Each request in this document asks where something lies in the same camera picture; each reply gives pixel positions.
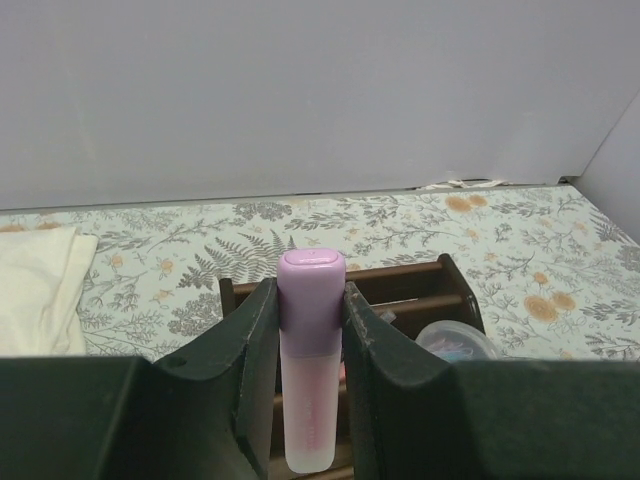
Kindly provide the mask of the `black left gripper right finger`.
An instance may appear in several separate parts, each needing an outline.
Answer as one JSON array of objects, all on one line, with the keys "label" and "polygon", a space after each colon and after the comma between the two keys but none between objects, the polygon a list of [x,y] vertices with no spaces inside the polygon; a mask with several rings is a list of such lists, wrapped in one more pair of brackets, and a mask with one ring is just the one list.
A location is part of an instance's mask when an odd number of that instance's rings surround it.
[{"label": "black left gripper right finger", "polygon": [[635,479],[634,362],[446,362],[353,284],[343,346],[359,479]]}]

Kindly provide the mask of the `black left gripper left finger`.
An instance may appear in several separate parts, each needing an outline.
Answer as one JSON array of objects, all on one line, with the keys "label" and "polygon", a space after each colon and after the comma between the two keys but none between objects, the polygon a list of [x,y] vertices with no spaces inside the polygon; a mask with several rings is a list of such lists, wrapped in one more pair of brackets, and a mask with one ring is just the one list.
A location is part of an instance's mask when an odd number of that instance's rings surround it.
[{"label": "black left gripper left finger", "polygon": [[266,279],[231,314],[156,362],[5,359],[5,479],[263,479],[278,356]]}]

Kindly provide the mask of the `clear round clip container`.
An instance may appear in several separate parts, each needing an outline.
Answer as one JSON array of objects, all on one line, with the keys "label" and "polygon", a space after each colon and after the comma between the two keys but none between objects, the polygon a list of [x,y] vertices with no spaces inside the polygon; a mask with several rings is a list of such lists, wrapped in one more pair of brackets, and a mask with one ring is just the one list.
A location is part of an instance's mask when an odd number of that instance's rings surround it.
[{"label": "clear round clip container", "polygon": [[501,358],[498,348],[484,333],[458,321],[434,322],[420,331],[415,342],[449,363]]}]

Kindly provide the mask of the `purple pink highlighter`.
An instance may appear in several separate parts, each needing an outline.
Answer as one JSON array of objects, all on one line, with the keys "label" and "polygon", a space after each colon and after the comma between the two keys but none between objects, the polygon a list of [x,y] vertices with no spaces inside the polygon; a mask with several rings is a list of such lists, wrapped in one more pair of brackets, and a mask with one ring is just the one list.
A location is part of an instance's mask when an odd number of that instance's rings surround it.
[{"label": "purple pink highlighter", "polygon": [[284,454],[297,474],[334,461],[346,262],[329,248],[285,252],[277,266]]}]

